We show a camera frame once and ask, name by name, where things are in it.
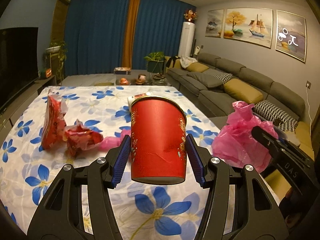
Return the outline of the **pink plastic bag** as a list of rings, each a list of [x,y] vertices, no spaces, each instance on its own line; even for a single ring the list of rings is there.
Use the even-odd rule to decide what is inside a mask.
[[[227,124],[212,142],[213,156],[233,167],[242,168],[251,164],[261,173],[268,167],[271,156],[268,149],[252,137],[252,128],[258,126],[276,139],[278,134],[272,122],[261,121],[253,114],[254,104],[236,101],[232,106],[234,112],[228,115]]]

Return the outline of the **red snack wrapper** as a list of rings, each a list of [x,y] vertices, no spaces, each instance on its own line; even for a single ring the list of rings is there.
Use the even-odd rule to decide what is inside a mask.
[[[65,98],[48,90],[41,146],[48,150],[60,142],[66,127],[65,114],[68,111]]]

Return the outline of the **red paper cup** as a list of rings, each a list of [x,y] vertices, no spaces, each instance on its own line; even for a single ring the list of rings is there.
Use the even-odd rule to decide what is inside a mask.
[[[153,185],[185,181],[187,117],[163,96],[143,96],[131,105],[131,179]]]

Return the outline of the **mustard cushion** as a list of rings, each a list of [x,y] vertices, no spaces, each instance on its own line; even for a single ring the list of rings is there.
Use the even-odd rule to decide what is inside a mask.
[[[185,70],[187,70],[188,72],[202,73],[208,69],[209,69],[209,67],[207,65],[199,63],[199,62],[194,62],[194,63],[190,64]]]
[[[231,79],[223,85],[224,91],[236,99],[246,103],[258,103],[263,100],[263,94],[239,79]]]

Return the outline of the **crumpled red wrapper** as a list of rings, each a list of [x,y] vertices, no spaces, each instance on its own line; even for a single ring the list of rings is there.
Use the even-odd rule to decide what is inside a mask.
[[[62,138],[67,144],[66,153],[72,157],[81,151],[95,148],[104,139],[101,133],[86,127],[78,119],[73,126],[65,127]]]

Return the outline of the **pink bag scrap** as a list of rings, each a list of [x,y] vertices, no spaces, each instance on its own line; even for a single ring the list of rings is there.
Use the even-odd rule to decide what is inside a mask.
[[[108,152],[112,148],[119,147],[126,135],[129,137],[131,136],[130,129],[122,130],[119,136],[104,138],[103,141],[98,145],[98,150],[102,152]]]

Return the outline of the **grey cushion on seat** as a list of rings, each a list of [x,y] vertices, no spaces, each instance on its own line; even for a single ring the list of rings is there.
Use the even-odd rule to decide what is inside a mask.
[[[189,72],[187,76],[194,78],[207,88],[217,88],[223,85],[222,80],[201,72]]]

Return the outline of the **right purple painting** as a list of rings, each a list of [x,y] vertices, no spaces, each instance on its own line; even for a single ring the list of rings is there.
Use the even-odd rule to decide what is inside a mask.
[[[303,16],[277,10],[277,32],[275,50],[300,62],[306,61],[307,32]]]

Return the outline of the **sailboat tree painting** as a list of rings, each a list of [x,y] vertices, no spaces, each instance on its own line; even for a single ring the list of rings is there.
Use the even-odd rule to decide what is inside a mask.
[[[226,10],[223,36],[271,48],[273,10],[265,8],[229,8]]]

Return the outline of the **white standing air conditioner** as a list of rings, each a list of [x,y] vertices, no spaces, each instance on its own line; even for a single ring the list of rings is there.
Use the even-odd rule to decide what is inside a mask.
[[[178,57],[189,57],[194,40],[195,24],[184,22],[182,26]]]

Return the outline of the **left landscape painting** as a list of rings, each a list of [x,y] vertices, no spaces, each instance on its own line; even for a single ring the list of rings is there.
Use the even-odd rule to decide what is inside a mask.
[[[221,37],[224,14],[224,9],[208,11],[205,37]]]

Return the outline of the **box on coffee table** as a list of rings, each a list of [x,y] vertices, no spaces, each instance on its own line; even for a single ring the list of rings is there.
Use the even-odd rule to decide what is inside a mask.
[[[116,68],[114,68],[114,74],[115,75],[130,75],[131,68],[129,68],[129,67],[116,67]]]

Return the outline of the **plant on stand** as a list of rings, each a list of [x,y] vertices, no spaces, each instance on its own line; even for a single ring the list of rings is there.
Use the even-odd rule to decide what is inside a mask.
[[[45,50],[44,58],[46,68],[50,68],[55,75],[57,83],[62,83],[65,78],[65,61],[67,59],[67,45],[65,41],[50,42]]]

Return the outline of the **blue curtain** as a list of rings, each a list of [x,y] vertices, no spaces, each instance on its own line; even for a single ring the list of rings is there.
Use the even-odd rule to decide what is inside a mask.
[[[66,75],[145,69],[144,57],[178,54],[184,13],[179,0],[71,0],[65,42]]]

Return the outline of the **orange curtain strip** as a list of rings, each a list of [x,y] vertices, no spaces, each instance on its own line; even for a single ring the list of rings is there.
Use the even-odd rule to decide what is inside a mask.
[[[132,68],[133,44],[140,0],[129,0],[127,19],[124,32],[122,66]]]

